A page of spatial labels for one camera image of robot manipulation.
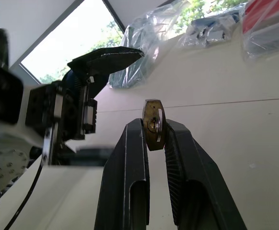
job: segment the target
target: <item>clear plastic bag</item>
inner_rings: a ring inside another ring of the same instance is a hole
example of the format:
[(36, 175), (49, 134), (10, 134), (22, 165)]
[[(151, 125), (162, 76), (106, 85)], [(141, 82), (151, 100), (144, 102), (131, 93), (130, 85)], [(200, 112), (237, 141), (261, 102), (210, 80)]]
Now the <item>clear plastic bag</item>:
[(241, 12), (245, 56), (279, 52), (279, 0), (251, 0)]
[(188, 5), (187, 0), (175, 0), (143, 14), (128, 25), (120, 45), (140, 49), (145, 57), (122, 71), (110, 74), (108, 83), (111, 87), (130, 88), (144, 82), (159, 55), (160, 43), (168, 39), (169, 31)]
[(239, 22), (239, 10), (242, 5), (224, 13), (193, 20), (186, 33), (177, 43), (178, 48), (206, 48), (212, 44), (231, 40), (234, 29)]

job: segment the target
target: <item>tree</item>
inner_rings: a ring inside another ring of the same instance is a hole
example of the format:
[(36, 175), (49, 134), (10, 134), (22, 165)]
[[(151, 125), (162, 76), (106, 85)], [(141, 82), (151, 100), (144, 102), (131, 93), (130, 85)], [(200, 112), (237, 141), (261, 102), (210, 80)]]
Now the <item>tree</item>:
[[(101, 29), (101, 31), (103, 32), (104, 36), (83, 54), (92, 52), (93, 50), (99, 48), (119, 46), (123, 37), (123, 33), (115, 21), (111, 21), (104, 29)], [(40, 81), (44, 84), (49, 84), (53, 81), (61, 80), (69, 70), (70, 68), (67, 65), (64, 66), (64, 68), (58, 68), (56, 71), (54, 71), (54, 73), (47, 74), (42, 77)]]
[(209, 10), (204, 12), (203, 8), (207, 4), (207, 1), (192, 0), (191, 6), (182, 11), (177, 23), (174, 25), (175, 33), (183, 33), (195, 19), (204, 18), (211, 12), (223, 12), (244, 2), (247, 2), (247, 0), (214, 0), (209, 6)]

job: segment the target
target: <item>table surface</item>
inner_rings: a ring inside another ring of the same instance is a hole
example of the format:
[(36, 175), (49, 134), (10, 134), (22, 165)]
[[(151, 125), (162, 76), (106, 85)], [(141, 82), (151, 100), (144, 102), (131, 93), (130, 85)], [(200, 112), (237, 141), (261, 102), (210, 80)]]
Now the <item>table surface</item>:
[[(73, 149), (114, 146), (145, 99), (161, 99), (166, 118), (183, 123), (217, 163), (249, 230), (279, 230), (279, 55), (243, 61), (239, 35), (206, 50), (176, 51), (159, 60), (147, 84), (104, 88), (96, 133)], [(174, 230), (164, 151), (149, 152), (148, 230)], [(25, 197), (36, 162), (0, 200), (3, 229)], [(11, 230), (93, 229), (102, 168), (45, 167)]]

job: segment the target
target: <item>red object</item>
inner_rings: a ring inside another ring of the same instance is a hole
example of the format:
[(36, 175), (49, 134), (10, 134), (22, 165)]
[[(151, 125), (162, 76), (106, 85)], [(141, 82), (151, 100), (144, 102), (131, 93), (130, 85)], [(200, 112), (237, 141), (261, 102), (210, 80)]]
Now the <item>red object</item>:
[(245, 16), (243, 18), (243, 34), (251, 30), (260, 20), (263, 21), (275, 13), (279, 12), (279, 0), (252, 0), (246, 5)]

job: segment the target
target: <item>cable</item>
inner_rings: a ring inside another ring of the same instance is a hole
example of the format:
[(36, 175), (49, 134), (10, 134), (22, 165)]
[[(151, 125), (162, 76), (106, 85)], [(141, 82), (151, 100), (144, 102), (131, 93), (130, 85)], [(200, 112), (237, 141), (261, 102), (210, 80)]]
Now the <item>cable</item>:
[(17, 212), (14, 214), (14, 216), (12, 217), (12, 219), (10, 220), (10, 222), (7, 224), (7, 226), (4, 228), (4, 230), (9, 230), (9, 229), (10, 229), (10, 227), (13, 225), (13, 223), (15, 222), (15, 220), (17, 219), (17, 217), (19, 216), (20, 212), (22, 211), (23, 207), (25, 206), (26, 202), (28, 202), (28, 200), (29, 200), (29, 198), (30, 198), (30, 196), (31, 196), (31, 194), (32, 194), (32, 192), (33, 192), (33, 190), (34, 190), (34, 188), (35, 188), (35, 185), (36, 185), (36, 183), (37, 183), (37, 181), (38, 181), (38, 178), (39, 178), (39, 175), (40, 175), (40, 173), (41, 173), (41, 171), (42, 171), (42, 168), (43, 168), (43, 166), (42, 166), (42, 164), (40, 164), (40, 165), (39, 165), (39, 168), (38, 168), (38, 170), (37, 170), (36, 176), (35, 176), (35, 178), (34, 178), (34, 180), (33, 180), (32, 185), (31, 185), (31, 188), (30, 188), (29, 191), (28, 191), (28, 194), (26, 195), (26, 197), (24, 198), (23, 202), (22, 202), (21, 205), (19, 206)]

